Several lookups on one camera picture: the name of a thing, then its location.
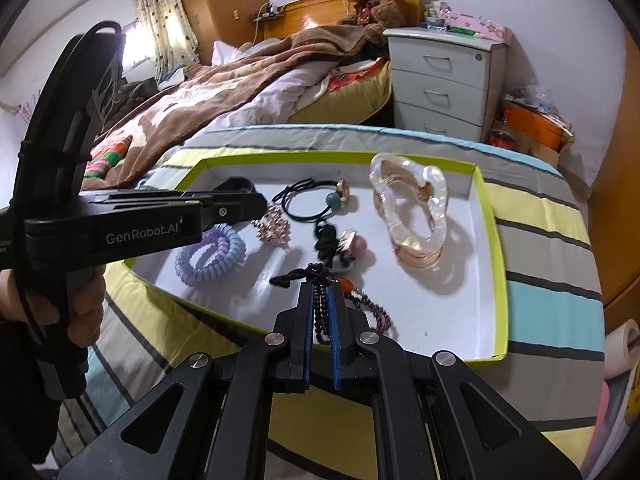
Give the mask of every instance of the triangular cutout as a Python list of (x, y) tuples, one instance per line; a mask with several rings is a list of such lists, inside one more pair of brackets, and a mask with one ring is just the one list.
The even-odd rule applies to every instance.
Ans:
[(499, 413), (476, 388), (469, 383), (460, 384), (460, 391), (471, 413), (482, 447), (495, 451), (520, 437), (518, 429)]
[(157, 453), (180, 403), (184, 387), (174, 384), (156, 402), (129, 424), (120, 434), (121, 439), (147, 453)]

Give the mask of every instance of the pink bead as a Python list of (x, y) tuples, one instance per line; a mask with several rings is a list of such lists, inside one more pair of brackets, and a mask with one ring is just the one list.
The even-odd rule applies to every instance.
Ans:
[(367, 252), (367, 241), (360, 235), (355, 235), (351, 245), (351, 254), (356, 258), (361, 258)]

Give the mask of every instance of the nightstand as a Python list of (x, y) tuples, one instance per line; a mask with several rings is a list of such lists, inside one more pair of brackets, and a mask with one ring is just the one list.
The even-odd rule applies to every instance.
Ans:
[(428, 28), (388, 28), (396, 128), (482, 141), (502, 93), (507, 46)]

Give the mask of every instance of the metal screw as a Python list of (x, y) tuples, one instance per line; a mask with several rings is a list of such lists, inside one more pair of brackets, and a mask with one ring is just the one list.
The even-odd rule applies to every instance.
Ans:
[(189, 366), (191, 368), (202, 368), (209, 363), (209, 356), (206, 354), (192, 354), (189, 357)]
[(365, 345), (375, 345), (378, 341), (380, 341), (380, 336), (372, 330), (368, 330), (360, 334), (360, 341), (362, 341)]
[(284, 343), (284, 336), (280, 332), (271, 332), (264, 336), (264, 342), (269, 346), (278, 346)]
[(456, 356), (447, 351), (439, 352), (439, 354), (436, 355), (436, 361), (442, 366), (451, 366), (456, 362)]

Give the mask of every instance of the brown teddy bear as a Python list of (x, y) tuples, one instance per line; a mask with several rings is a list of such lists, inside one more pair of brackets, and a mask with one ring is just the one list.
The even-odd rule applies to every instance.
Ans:
[(404, 27), (406, 22), (395, 0), (348, 0), (354, 10), (338, 20), (338, 25), (363, 25), (366, 38), (374, 45), (386, 44), (386, 28)]

